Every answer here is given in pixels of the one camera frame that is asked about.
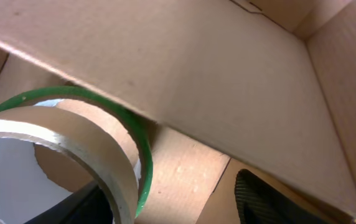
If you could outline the brown cardboard box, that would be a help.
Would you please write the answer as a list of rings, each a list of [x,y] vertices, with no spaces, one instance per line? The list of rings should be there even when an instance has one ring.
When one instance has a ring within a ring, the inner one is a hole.
[[[0,48],[356,217],[356,1],[0,1]]]

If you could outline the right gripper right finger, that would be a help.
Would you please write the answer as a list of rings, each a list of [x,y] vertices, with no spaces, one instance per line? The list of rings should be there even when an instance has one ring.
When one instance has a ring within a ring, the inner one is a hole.
[[[329,224],[301,208],[248,169],[238,171],[234,187],[241,224]]]

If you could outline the white tape roll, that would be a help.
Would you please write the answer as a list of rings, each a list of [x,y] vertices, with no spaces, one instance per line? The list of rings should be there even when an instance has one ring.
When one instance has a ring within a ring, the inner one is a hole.
[[[133,167],[95,123],[59,108],[24,106],[0,112],[0,138],[38,143],[73,159],[98,182],[115,222],[134,222],[139,192]]]

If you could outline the green tape roll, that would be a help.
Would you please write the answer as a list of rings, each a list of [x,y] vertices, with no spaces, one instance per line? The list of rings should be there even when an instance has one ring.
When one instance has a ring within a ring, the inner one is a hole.
[[[141,176],[136,178],[139,192],[137,217],[148,198],[152,182],[153,164],[149,141],[135,114],[96,93],[74,86],[52,86],[21,93],[1,103],[0,112],[24,106],[43,106],[43,102],[46,100],[57,99],[81,100],[90,105],[95,105],[114,116],[128,131],[128,134],[136,144],[141,163]]]

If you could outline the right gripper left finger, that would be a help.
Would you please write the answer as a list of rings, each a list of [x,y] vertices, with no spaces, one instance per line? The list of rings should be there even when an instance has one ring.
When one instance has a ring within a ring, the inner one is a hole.
[[[109,202],[95,181],[25,224],[112,224]]]

